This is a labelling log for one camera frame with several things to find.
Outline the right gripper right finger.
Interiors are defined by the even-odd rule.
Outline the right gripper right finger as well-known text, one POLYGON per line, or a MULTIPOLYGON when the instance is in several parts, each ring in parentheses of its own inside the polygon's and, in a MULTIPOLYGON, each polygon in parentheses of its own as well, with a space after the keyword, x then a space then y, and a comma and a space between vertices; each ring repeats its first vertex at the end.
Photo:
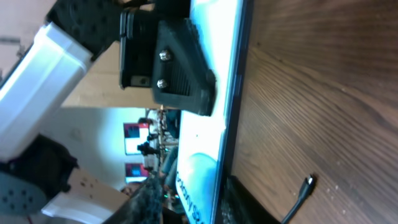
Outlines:
POLYGON ((221 199, 221 222, 224 224, 279 224, 238 180, 229 176, 221 199))

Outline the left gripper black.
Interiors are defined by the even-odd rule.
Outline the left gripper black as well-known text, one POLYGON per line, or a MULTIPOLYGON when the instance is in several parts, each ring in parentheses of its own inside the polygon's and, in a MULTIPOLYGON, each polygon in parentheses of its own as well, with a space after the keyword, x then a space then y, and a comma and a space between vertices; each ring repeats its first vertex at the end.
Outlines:
POLYGON ((190 0, 122 4, 119 86, 152 86, 156 103, 210 116, 216 77, 206 62, 198 29, 185 19, 190 5, 190 0))

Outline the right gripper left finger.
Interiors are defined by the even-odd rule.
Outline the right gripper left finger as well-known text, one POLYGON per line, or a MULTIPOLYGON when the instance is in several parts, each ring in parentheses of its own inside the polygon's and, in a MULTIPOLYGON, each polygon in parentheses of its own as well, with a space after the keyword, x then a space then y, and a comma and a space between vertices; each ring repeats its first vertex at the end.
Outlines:
POLYGON ((159 224, 162 187, 156 176, 148 177, 133 195, 103 224, 159 224))

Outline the blue Galaxy smartphone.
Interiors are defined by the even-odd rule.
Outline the blue Galaxy smartphone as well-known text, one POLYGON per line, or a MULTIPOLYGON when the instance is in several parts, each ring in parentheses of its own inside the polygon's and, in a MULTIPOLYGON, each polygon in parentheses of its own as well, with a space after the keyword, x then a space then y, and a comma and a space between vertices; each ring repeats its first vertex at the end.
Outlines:
POLYGON ((215 74, 215 97, 208 116, 182 112, 177 193, 189 223, 215 223, 233 101, 242 79, 238 67, 246 48, 252 1, 193 1, 191 20, 200 47, 215 74))

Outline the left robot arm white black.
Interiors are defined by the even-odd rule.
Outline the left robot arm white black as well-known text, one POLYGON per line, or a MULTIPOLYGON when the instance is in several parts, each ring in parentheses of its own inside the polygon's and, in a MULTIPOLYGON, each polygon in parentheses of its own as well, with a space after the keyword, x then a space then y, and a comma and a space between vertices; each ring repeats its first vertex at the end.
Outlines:
POLYGON ((1 80, 1 213, 42 212, 83 223, 158 223, 159 181, 132 197, 82 170, 40 128, 114 42, 121 88, 151 88, 154 99, 209 116, 215 75, 190 20, 189 1, 57 1, 32 45, 1 80))

